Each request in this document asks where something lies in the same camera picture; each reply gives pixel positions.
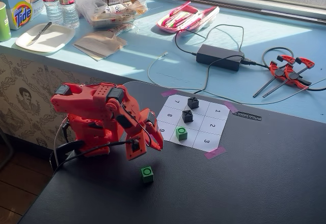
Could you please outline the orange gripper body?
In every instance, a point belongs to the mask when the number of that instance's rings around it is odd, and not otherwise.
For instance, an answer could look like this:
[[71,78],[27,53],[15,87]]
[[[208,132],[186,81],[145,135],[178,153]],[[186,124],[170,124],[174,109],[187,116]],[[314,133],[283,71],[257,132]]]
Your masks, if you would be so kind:
[[137,120],[137,139],[158,139],[157,119],[149,108],[138,110],[135,114]]

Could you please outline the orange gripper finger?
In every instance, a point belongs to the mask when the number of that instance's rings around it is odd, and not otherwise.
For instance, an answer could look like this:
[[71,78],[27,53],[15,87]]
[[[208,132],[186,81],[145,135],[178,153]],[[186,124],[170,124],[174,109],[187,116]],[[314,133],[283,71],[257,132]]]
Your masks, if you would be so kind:
[[164,139],[163,139],[163,136],[162,136],[162,134],[159,130],[159,127],[157,125],[155,126],[155,131],[154,131],[153,137],[154,137],[155,141],[158,143],[159,147],[163,148],[164,147]]
[[155,141],[153,134],[149,134],[147,131],[145,132],[145,134],[147,135],[147,145],[148,147],[151,147],[152,149],[161,151],[162,148],[159,147],[158,143]]

